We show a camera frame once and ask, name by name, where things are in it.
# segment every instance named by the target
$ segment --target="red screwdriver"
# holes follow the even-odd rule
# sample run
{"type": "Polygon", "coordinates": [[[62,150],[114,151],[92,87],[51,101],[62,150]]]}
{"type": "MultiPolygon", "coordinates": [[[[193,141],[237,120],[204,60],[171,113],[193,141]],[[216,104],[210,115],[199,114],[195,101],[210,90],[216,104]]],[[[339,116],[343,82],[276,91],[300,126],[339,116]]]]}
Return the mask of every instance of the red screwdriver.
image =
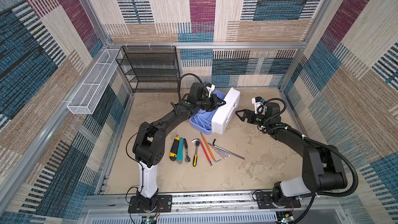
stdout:
{"type": "Polygon", "coordinates": [[[207,157],[207,161],[209,162],[210,166],[213,166],[213,165],[211,164],[211,161],[210,161],[209,156],[207,155],[206,149],[205,149],[205,147],[204,147],[203,144],[202,144],[202,141],[200,141],[200,145],[202,146],[203,151],[205,152],[205,155],[206,155],[206,157],[207,157]]]}

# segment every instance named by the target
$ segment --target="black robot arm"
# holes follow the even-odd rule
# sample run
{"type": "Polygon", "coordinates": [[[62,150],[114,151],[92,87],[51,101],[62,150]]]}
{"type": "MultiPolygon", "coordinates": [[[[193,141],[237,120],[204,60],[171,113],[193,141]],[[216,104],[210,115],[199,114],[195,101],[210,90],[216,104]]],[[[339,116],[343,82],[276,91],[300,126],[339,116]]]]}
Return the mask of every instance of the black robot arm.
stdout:
{"type": "Polygon", "coordinates": [[[144,162],[148,168],[161,161],[165,139],[175,127],[200,109],[210,112],[226,104],[215,94],[208,97],[206,87],[198,82],[193,83],[187,99],[184,98],[177,104],[171,103],[174,109],[160,120],[141,124],[139,130],[142,132],[138,132],[132,151],[135,153],[135,159],[144,162]]]}
{"type": "MultiPolygon", "coordinates": [[[[255,100],[253,99],[253,102],[257,103],[259,99],[262,100],[261,97],[257,97],[255,100]]],[[[285,104],[278,98],[262,100],[263,104],[255,109],[259,113],[244,109],[236,111],[235,114],[242,121],[247,119],[248,123],[257,125],[262,133],[269,134],[275,140],[286,144],[303,158],[301,178],[305,187],[300,188],[297,185],[298,180],[294,179],[291,180],[292,182],[277,182],[273,188],[273,202],[277,206],[284,206],[299,195],[308,197],[318,194],[342,197],[352,194],[358,186],[358,175],[350,161],[336,147],[311,140],[296,129],[282,123],[280,115],[285,107],[281,111],[279,104],[270,102],[271,100],[278,100],[285,104]],[[351,187],[344,192],[326,192],[347,187],[343,162],[346,163],[353,176],[351,187]]]]}

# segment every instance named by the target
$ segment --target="white foam box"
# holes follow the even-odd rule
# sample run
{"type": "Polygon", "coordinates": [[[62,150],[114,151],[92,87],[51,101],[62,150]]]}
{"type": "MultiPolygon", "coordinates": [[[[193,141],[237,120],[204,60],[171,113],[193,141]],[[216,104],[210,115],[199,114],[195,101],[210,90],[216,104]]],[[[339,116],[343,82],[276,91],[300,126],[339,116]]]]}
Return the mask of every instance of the white foam box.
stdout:
{"type": "Polygon", "coordinates": [[[239,104],[240,91],[231,87],[224,100],[225,105],[219,107],[211,119],[211,132],[223,134],[226,126],[231,121],[239,104]]]}

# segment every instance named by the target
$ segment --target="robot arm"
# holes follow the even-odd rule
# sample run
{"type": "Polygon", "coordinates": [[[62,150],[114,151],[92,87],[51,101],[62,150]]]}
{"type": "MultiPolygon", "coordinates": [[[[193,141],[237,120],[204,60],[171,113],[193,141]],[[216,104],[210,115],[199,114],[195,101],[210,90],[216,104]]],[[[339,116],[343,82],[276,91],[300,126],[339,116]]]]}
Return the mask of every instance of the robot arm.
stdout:
{"type": "Polygon", "coordinates": [[[186,100],[183,97],[177,104],[172,103],[174,110],[158,121],[151,124],[143,122],[140,125],[139,130],[146,129],[146,131],[139,132],[135,139],[132,149],[135,159],[144,162],[148,168],[157,165],[164,155],[165,139],[175,127],[200,109],[211,112],[225,104],[226,102],[217,95],[208,95],[208,91],[202,83],[193,83],[186,100]]]}
{"type": "Polygon", "coordinates": [[[327,146],[318,142],[308,142],[310,139],[281,123],[279,104],[275,102],[264,102],[264,114],[256,113],[261,107],[255,105],[255,110],[244,109],[236,111],[240,120],[256,124],[257,128],[273,139],[278,140],[303,158],[301,177],[283,182],[277,182],[273,188],[272,201],[277,207],[288,205],[296,196],[312,196],[315,193],[344,189],[347,187],[347,178],[341,158],[331,150],[338,150],[334,146],[327,146]]]}
{"type": "Polygon", "coordinates": [[[200,109],[210,112],[226,104],[224,100],[211,93],[212,89],[214,86],[210,83],[206,86],[202,83],[193,83],[187,99],[184,99],[184,96],[177,104],[171,103],[173,110],[166,116],[150,124],[143,122],[140,125],[132,151],[135,153],[135,160],[141,164],[142,173],[140,173],[140,187],[137,189],[137,195],[131,198],[129,213],[150,212],[156,208],[158,202],[157,164],[164,155],[167,135],[200,109]]]}

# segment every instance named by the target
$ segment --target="metal mesh shelf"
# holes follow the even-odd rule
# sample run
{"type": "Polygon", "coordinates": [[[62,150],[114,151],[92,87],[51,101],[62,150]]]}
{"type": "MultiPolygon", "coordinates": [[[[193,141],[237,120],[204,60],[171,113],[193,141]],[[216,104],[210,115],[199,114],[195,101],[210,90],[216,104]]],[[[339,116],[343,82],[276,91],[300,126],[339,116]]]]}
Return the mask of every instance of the metal mesh shelf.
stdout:
{"type": "Polygon", "coordinates": [[[174,46],[123,46],[116,61],[134,92],[177,92],[180,68],[174,46]]]}
{"type": "Polygon", "coordinates": [[[80,85],[68,103],[67,108],[73,114],[93,114],[117,68],[117,57],[122,57],[120,50],[107,49],[80,85]]]}

